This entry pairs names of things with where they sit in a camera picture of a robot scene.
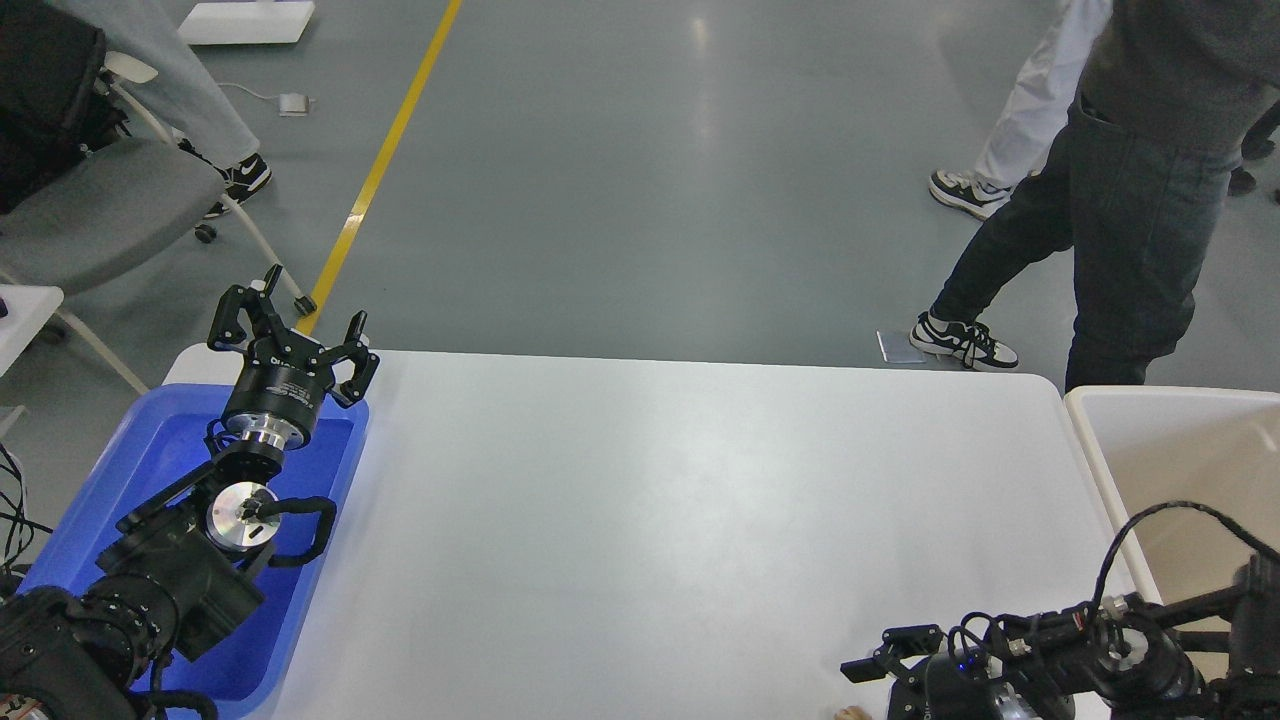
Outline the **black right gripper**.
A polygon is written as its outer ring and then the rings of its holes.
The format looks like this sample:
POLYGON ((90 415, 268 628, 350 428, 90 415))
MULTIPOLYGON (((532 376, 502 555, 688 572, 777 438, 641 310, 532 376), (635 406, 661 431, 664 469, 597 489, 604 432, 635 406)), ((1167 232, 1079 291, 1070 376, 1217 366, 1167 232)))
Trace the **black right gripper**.
POLYGON ((1028 667, 940 651, 938 625, 888 628, 870 657, 840 665, 851 683, 893 678, 890 719, 1074 719, 1075 701, 1028 667))

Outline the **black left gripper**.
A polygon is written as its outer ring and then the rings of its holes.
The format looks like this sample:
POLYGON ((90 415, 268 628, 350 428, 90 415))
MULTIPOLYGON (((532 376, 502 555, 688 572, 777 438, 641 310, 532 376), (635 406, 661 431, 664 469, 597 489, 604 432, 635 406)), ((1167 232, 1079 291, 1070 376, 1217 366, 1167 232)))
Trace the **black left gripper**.
POLYGON ((207 347, 244 355, 221 413, 223 425, 236 433, 268 428, 284 438, 284 450, 294 450, 311 441, 326 392, 340 407, 364 401, 380 357, 364 333, 367 313, 351 318, 337 346, 324 350, 311 340, 283 342, 287 328, 271 301, 283 272, 284 266, 270 266, 261 281, 228 288, 218 301, 207 347), (352 373, 337 383, 333 368, 342 363, 349 363, 352 373))

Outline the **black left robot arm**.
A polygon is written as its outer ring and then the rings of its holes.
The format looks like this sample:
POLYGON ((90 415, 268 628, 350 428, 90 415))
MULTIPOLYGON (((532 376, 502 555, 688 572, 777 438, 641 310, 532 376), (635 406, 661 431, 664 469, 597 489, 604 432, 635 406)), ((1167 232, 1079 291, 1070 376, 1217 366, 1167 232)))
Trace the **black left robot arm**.
POLYGON ((209 459, 116 523, 101 577, 73 593, 37 585, 3 602, 5 719, 164 719, 219 715, 205 692, 163 685, 177 655, 195 661, 262 606, 257 577, 320 559, 339 515, 325 495, 280 497, 270 483, 305 447, 325 398, 361 402, 380 359, 356 313, 332 347, 284 325, 271 295, 282 275, 232 286, 207 346, 243 366, 206 428, 209 459))

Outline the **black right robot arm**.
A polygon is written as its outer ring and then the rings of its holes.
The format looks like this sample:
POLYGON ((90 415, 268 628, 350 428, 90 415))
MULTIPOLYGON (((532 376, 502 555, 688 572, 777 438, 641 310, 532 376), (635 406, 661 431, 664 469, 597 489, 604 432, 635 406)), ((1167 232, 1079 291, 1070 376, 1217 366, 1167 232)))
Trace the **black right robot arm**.
POLYGON ((852 683, 892 678, 891 719, 1073 719, 1079 694, 1114 719, 1275 719, 1277 551, 1217 509, 1192 509, 1252 551, 1222 589, 1170 605, 1105 596, 1123 542, 1157 503, 1117 532, 1085 602, 986 615, 983 634, 966 621, 890 628, 840 670, 852 683))

